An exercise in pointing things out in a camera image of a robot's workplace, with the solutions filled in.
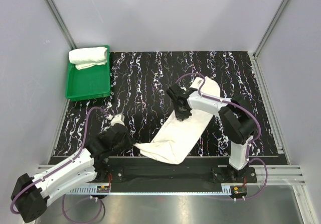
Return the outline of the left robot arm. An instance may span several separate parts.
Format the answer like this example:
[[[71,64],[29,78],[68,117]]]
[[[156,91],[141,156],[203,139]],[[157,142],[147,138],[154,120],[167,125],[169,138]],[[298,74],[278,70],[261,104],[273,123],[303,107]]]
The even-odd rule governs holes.
[[[36,220],[53,202],[77,186],[109,178],[108,158],[130,149],[134,143],[127,127],[115,124],[46,171],[34,176],[21,175],[11,194],[11,212],[19,214],[26,223]]]

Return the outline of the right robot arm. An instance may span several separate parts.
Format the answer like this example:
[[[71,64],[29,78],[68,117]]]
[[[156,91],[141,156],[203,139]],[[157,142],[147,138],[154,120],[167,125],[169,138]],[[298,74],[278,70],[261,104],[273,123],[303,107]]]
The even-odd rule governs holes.
[[[200,89],[182,89],[177,83],[166,93],[174,105],[175,117],[184,121],[192,116],[192,110],[200,110],[219,117],[224,135],[231,141],[228,166],[214,171],[220,183],[239,182],[246,176],[249,165],[249,148],[261,136],[261,126],[256,117],[247,109],[241,97],[218,98],[201,93]]]

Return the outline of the large white towel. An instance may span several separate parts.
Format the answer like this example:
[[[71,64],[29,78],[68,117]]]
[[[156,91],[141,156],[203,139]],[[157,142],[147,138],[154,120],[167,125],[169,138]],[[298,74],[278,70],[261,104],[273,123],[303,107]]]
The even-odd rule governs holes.
[[[74,49],[69,52],[69,61],[77,70],[105,65],[107,63],[107,47]]]

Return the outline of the small white towel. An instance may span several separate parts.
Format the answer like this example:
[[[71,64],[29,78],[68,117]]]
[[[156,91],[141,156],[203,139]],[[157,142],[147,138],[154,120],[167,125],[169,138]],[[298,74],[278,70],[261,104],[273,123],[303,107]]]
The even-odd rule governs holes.
[[[179,121],[171,113],[150,143],[135,144],[140,153],[151,159],[178,165],[184,161],[201,137],[213,116],[218,116],[220,103],[192,93],[191,116]]]

